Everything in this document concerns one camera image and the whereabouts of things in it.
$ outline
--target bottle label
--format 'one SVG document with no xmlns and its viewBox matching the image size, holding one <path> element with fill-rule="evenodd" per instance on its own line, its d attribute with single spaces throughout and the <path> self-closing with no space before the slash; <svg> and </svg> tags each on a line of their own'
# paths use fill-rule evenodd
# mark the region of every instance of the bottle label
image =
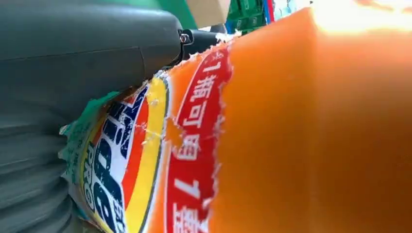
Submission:
<svg viewBox="0 0 412 233">
<path fill-rule="evenodd" d="M 82 136 L 70 136 L 76 125 L 67 132 L 73 146 L 62 154 L 77 154 L 65 158 L 70 193 L 103 231 L 208 232 L 221 91 L 232 67 L 226 46 L 191 60 L 79 119 Z"/>
</svg>

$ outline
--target cardboard box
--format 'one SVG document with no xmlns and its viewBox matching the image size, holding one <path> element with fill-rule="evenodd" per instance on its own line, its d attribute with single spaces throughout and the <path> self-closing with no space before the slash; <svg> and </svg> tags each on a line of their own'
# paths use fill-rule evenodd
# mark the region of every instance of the cardboard box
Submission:
<svg viewBox="0 0 412 233">
<path fill-rule="evenodd" d="M 225 23 L 230 0 L 186 0 L 198 28 Z"/>
</svg>

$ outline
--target number 1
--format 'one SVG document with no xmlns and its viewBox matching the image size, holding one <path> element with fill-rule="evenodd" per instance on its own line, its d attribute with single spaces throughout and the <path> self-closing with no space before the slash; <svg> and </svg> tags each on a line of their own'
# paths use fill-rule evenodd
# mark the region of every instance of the number 1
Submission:
<svg viewBox="0 0 412 233">
<path fill-rule="evenodd" d="M 194 180 L 193 185 L 190 185 L 176 178 L 174 179 L 174 186 L 196 199 L 200 198 L 199 182 L 197 180 Z"/>
</svg>

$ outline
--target orange bottle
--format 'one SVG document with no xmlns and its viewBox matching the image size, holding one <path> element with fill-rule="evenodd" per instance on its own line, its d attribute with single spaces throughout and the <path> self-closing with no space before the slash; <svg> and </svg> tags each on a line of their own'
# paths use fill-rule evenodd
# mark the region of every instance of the orange bottle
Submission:
<svg viewBox="0 0 412 233">
<path fill-rule="evenodd" d="M 100 172 L 82 186 L 104 186 L 79 188 L 96 224 L 412 232 L 412 16 L 333 2 L 193 56 L 108 105 L 80 159 L 80 174 L 85 164 Z M 134 126 L 124 143 L 127 130 L 109 133 L 122 114 Z M 120 188 L 100 180 L 104 169 Z"/>
</svg>

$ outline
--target yellow stripe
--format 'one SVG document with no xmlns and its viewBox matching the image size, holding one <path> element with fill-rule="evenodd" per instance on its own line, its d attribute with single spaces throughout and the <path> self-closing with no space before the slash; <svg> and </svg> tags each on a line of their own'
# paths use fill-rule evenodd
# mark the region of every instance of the yellow stripe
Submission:
<svg viewBox="0 0 412 233">
<path fill-rule="evenodd" d="M 149 116 L 139 172 L 126 210 L 126 224 L 129 233 L 139 232 L 145 218 L 146 209 L 150 205 L 149 201 L 154 175 L 156 174 L 156 163 L 166 111 L 166 94 L 166 86 L 163 81 L 153 78 L 146 94 Z"/>
</svg>

